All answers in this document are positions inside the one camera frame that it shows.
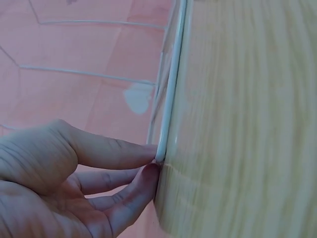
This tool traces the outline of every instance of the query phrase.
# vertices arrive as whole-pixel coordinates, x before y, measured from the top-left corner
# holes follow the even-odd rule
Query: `knuckle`
[[[56,119],[48,124],[47,132],[54,136],[54,140],[59,140],[62,144],[70,144],[71,141],[71,125],[62,119]]]
[[[112,180],[111,176],[108,173],[102,173],[101,178],[107,187],[111,187]]]
[[[121,194],[119,192],[119,193],[116,193],[115,195],[113,195],[112,199],[113,199],[114,203],[117,204],[117,203],[120,203],[124,199],[124,196],[123,196],[123,194]]]

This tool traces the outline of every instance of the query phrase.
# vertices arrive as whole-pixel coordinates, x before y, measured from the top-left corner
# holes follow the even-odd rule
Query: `wire rack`
[[[159,26],[154,24],[139,23],[139,22],[127,22],[127,21],[107,21],[107,20],[59,20],[59,21],[41,21],[33,4],[32,0],[27,0],[28,4],[32,10],[34,18],[39,25],[52,25],[52,24],[64,24],[64,23],[105,23],[105,24],[117,24],[117,25],[127,25],[127,26],[139,26],[139,27],[149,27],[164,30],[164,38],[162,43],[162,50],[160,53],[159,68],[156,83],[132,79],[127,77],[119,77],[115,75],[107,75],[88,71],[77,71],[67,68],[54,68],[54,67],[41,67],[29,64],[18,64],[17,61],[12,57],[1,45],[0,51],[2,51],[15,66],[19,69],[28,70],[42,70],[42,71],[53,71],[61,73],[74,73],[81,75],[97,76],[103,78],[110,78],[114,80],[127,81],[138,84],[147,84],[155,87],[154,99],[152,112],[150,117],[150,124],[148,128],[147,144],[153,143],[154,128],[159,127],[159,137],[158,150],[156,155],[156,160],[161,162],[165,157],[166,144],[168,137],[169,124],[171,120],[172,106],[175,94],[176,79],[180,58],[181,42],[185,21],[186,12],[186,0],[174,0],[172,4],[171,11],[169,13],[168,24],[166,26]],[[159,108],[162,107],[161,118],[158,118]],[[0,124],[2,127],[16,130],[18,128]]]

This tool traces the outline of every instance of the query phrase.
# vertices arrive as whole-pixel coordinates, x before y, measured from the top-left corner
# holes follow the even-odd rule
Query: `finger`
[[[51,127],[72,147],[81,165],[110,170],[135,169],[151,162],[156,154],[156,146],[91,134],[64,121],[59,120]]]
[[[76,177],[84,195],[108,192],[132,182],[139,169],[121,171],[80,172]]]
[[[155,157],[141,146],[76,129],[62,120],[0,138],[0,178],[36,193],[54,192],[78,163],[102,169],[133,169]]]
[[[136,176],[124,189],[114,195],[89,198],[88,201],[96,210],[105,211],[126,199],[137,186],[137,181],[138,176]]]
[[[128,226],[135,223],[146,205],[153,199],[158,179],[159,167],[156,164],[147,165],[142,170],[130,195],[105,211],[113,237],[117,237]]]

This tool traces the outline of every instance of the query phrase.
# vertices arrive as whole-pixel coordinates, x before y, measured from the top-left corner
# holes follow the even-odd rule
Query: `metal frame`
[[[163,49],[165,48],[166,39],[167,39],[167,35],[169,33],[169,30],[170,30],[172,17],[175,14],[176,1],[177,0],[174,0],[172,10],[170,11],[168,24],[166,26],[157,26],[157,25],[137,23],[137,22],[98,21],[98,20],[62,20],[62,21],[41,22],[39,20],[39,17],[34,9],[34,6],[31,2],[31,0],[28,0],[30,8],[34,14],[34,17],[35,17],[37,23],[40,25],[63,24],[63,23],[106,23],[106,24],[135,25],[135,26],[141,26],[141,27],[164,29],[164,38],[163,38],[162,50],[161,50],[161,54],[160,54],[160,61],[159,61],[156,83],[152,83],[149,81],[143,81],[143,80],[136,80],[136,79],[131,79],[131,78],[118,77],[118,76],[114,76],[114,75],[105,75],[105,74],[93,73],[93,72],[76,71],[76,70],[63,69],[63,68],[38,67],[38,66],[18,64],[15,61],[15,59],[7,51],[5,51],[5,49],[2,46],[0,46],[0,51],[2,51],[17,67],[19,67],[21,69],[45,70],[45,71],[55,71],[55,72],[63,72],[63,73],[84,74],[84,75],[111,78],[111,79],[116,79],[116,80],[122,80],[122,81],[128,81],[128,82],[134,82],[134,83],[140,83],[140,84],[148,84],[148,85],[155,86],[152,113],[151,113],[149,129],[148,129],[148,136],[147,136],[147,143],[151,143],[151,141],[152,141],[154,122],[156,119],[158,109],[160,107],[160,102],[161,102],[161,99],[163,96],[163,91],[164,91],[165,87],[167,87],[167,89],[166,89],[166,101],[164,104],[163,117],[162,117],[160,136],[159,136],[159,144],[158,144],[158,150],[157,150],[157,154],[156,154],[156,161],[162,162],[164,160],[165,153],[166,153],[167,137],[168,137],[170,120],[171,120],[174,95],[175,95],[176,79],[177,79],[177,74],[178,74],[179,58],[180,58],[181,43],[182,43],[184,21],[185,21],[186,4],[187,4],[187,0],[180,0],[180,9],[179,9],[179,12],[177,13],[178,14],[178,25],[177,25],[177,29],[176,29],[172,57],[170,59],[170,62],[168,63],[168,70],[166,72],[162,72],[162,61],[163,61],[163,55],[164,55]],[[0,124],[0,126],[5,127],[7,129],[13,129],[13,130],[18,129],[16,127],[8,126],[5,124]]]

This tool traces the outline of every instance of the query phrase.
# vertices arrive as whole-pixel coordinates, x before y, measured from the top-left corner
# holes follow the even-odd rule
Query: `wooden surface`
[[[185,28],[146,237],[316,238],[317,1],[188,0]]]

